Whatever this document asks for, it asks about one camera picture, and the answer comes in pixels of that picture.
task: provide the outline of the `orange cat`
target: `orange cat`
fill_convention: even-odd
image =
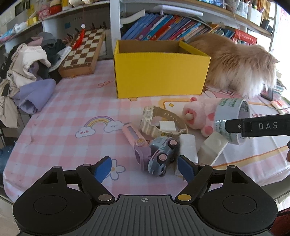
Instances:
[[[232,40],[217,34],[202,34],[190,43],[211,56],[206,84],[223,90],[235,90],[243,97],[255,97],[264,85],[276,84],[276,67],[279,62],[258,45],[236,45]]]

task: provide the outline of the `red tassel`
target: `red tassel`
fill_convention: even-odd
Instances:
[[[73,50],[76,50],[81,46],[84,36],[85,36],[85,29],[82,29],[79,35],[79,39],[75,41],[74,45],[72,46]]]

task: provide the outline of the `stuffed animal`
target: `stuffed animal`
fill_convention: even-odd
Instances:
[[[221,98],[192,97],[184,105],[182,115],[186,124],[193,129],[200,129],[208,137],[213,133],[215,110]]]

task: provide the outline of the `gray ribbed plate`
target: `gray ribbed plate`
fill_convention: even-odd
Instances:
[[[208,227],[191,206],[169,196],[125,196],[97,207],[80,228],[62,236],[229,236]],[[271,236],[270,232],[257,234]],[[20,233],[19,236],[30,236]]]

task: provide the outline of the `smartphone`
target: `smartphone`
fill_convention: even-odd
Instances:
[[[262,98],[265,98],[270,102],[273,101],[273,90],[270,88],[268,88],[268,90],[264,88],[260,95]]]

